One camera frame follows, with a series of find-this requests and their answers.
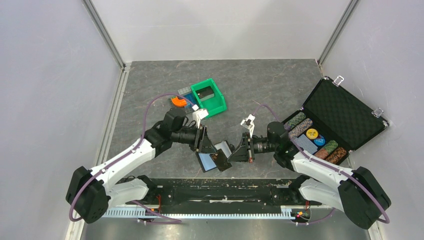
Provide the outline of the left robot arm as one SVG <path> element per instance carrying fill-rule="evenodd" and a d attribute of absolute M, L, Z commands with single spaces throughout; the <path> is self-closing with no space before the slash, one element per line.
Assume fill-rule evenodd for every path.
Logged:
<path fill-rule="evenodd" d="M 187 126 L 187 116 L 182 109 L 171 108 L 163 120 L 145 130 L 130 147 L 110 160 L 90 169 L 81 166 L 71 177 L 65 195 L 70 204 L 69 219 L 91 224 L 107 210 L 130 201 L 153 203 L 157 190 L 148 178 L 120 180 L 142 164 L 153 160 L 172 147 L 173 143 L 186 144 L 196 154 L 216 154 L 217 150 L 201 123 L 209 113 L 205 108 L 193 107 L 194 125 Z"/>

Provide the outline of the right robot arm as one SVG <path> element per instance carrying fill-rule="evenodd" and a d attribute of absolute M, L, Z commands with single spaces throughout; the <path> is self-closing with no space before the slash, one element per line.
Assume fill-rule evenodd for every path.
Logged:
<path fill-rule="evenodd" d="M 392 202 L 376 177 L 365 167 L 342 167 L 317 157 L 298 144 L 298 134 L 282 122 L 272 121 L 267 126 L 264 141 L 254 136 L 253 117 L 241 121 L 247 129 L 247 160 L 253 155 L 273 152 L 274 159 L 284 168 L 301 176 L 289 189 L 289 199 L 295 204 L 315 201 L 343 212 L 362 229 L 369 229 L 375 222 L 391 222 L 387 209 Z"/>

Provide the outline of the black leather card holder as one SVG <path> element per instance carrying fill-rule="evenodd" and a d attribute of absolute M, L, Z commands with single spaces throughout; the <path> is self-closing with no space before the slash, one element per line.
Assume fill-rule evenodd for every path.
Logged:
<path fill-rule="evenodd" d="M 228 161 L 228 158 L 232 154 L 235 147 L 228 143 L 228 141 L 222 141 L 214 145 L 217 149 L 216 154 L 212 153 L 196 153 L 196 157 L 200 164 L 201 170 L 206 173 L 214 169 L 218 169 L 223 172 L 232 167 L 232 164 Z"/>

